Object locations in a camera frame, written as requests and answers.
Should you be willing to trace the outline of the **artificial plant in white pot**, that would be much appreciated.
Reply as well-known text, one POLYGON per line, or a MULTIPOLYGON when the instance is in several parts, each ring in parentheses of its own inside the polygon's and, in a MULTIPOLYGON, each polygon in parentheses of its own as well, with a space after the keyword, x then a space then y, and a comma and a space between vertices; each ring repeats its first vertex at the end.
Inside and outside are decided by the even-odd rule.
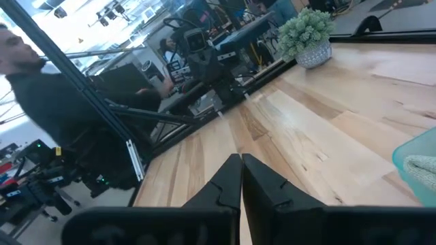
POLYGON ((313 69, 332 56, 329 41, 334 29, 331 14, 304 8, 297 17, 279 27, 278 50, 285 62, 296 61, 301 67, 313 69))

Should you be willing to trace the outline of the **person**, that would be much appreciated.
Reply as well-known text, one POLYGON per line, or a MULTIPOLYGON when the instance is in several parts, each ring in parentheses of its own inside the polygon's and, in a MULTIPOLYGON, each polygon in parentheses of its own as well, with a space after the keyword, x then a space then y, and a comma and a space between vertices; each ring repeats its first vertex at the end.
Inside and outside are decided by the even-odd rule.
POLYGON ((44 73, 46 60, 0 24, 0 74, 24 113, 59 146, 77 154, 84 168, 114 189, 138 181, 122 140, 62 73, 44 73))
POLYGON ((178 61, 180 64, 183 63, 182 58, 176 51, 176 43, 170 37, 161 39, 159 45, 167 63, 172 61, 178 61))

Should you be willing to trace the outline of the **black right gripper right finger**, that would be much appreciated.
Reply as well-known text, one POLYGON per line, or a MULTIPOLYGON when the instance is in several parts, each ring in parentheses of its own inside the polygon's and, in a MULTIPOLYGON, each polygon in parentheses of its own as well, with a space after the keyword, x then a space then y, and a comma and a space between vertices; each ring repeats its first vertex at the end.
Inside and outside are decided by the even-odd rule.
POLYGON ((436 208, 328 206, 253 155, 242 159, 253 245, 436 245, 436 208))

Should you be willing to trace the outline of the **black cylindrical container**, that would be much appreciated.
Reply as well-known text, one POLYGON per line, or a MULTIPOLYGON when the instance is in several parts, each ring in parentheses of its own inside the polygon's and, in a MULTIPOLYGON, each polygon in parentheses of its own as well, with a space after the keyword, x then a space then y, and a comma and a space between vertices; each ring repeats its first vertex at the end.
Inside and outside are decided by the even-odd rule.
POLYGON ((142 73, 148 81, 155 87, 161 86, 165 80, 164 75, 152 61, 146 61, 141 66, 142 73))

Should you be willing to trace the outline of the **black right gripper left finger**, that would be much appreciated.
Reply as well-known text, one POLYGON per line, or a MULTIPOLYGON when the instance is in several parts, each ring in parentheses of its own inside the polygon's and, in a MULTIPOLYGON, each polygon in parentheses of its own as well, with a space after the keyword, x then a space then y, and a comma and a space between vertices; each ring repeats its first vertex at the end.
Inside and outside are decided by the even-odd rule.
POLYGON ((243 161, 231 154, 181 207, 96 207, 73 216, 61 245, 239 245, 243 161))

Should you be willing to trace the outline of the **black floor mat striped edge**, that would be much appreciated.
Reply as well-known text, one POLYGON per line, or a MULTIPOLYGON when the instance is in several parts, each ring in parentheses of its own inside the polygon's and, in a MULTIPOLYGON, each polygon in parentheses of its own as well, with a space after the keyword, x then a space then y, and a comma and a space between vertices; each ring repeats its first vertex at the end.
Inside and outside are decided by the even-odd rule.
POLYGON ((431 1, 432 0, 382 0, 374 5, 369 12, 415 7, 430 3, 431 1))

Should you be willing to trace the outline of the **dark teal table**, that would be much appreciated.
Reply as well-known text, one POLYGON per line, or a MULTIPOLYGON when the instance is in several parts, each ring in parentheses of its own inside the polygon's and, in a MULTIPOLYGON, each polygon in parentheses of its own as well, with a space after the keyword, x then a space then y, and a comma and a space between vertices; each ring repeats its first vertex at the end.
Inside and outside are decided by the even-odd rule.
POLYGON ((221 47, 224 44, 235 43, 237 47, 243 47, 249 44, 270 29, 269 21, 273 18, 274 14, 274 12, 269 12, 256 18, 253 22, 250 22, 241 29, 232 32, 225 39, 215 44, 214 47, 217 50, 221 50, 221 47))

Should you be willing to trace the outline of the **black equipment with green light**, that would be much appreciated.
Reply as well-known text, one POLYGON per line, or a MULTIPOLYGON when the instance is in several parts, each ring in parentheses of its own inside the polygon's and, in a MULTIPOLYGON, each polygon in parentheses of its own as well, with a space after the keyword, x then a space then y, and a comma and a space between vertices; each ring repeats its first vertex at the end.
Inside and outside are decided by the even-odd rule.
POLYGON ((49 148, 35 140, 15 157, 15 174, 0 184, 0 197, 9 203, 21 203, 31 208, 50 206, 66 216, 72 212, 70 203, 80 202, 62 191, 76 179, 74 164, 59 147, 49 148))

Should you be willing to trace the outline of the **black computer monitor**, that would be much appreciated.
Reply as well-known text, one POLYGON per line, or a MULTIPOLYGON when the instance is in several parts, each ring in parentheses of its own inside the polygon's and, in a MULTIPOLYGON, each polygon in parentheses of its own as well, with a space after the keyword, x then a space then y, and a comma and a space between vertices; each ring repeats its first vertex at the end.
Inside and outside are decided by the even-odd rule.
POLYGON ((136 93, 151 87, 144 74, 132 63, 89 78, 100 91, 136 93))

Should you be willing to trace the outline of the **mint green microfiber towel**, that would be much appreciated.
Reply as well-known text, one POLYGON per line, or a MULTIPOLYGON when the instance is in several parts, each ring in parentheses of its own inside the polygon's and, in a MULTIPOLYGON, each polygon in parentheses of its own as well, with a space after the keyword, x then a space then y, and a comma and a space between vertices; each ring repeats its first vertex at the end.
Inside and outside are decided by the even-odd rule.
POLYGON ((404 160, 403 169, 420 184, 436 192, 436 157, 409 155, 404 160))

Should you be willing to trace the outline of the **teal translucent plastic bin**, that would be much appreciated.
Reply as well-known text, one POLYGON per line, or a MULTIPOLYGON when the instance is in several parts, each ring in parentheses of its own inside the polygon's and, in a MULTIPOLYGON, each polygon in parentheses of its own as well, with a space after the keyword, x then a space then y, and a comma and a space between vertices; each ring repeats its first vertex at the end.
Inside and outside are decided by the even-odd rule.
POLYGON ((404 160, 409 155, 436 157, 436 127, 409 140, 392 153, 392 162, 398 169, 400 177, 408 184, 420 203, 426 207, 436 207, 436 192, 420 184, 403 169, 404 160))

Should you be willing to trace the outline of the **silver metal bracket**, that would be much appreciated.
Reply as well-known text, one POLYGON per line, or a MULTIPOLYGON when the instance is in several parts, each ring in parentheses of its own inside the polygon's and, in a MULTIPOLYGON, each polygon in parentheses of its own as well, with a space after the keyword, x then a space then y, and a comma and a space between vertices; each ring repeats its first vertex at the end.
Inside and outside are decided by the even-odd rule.
POLYGON ((127 140, 126 146, 130 155, 132 165, 134 167, 134 171, 136 173, 137 180, 138 182, 141 182, 144 180, 144 170, 142 167, 140 155, 138 154, 138 151, 136 149, 136 145, 131 140, 127 140))

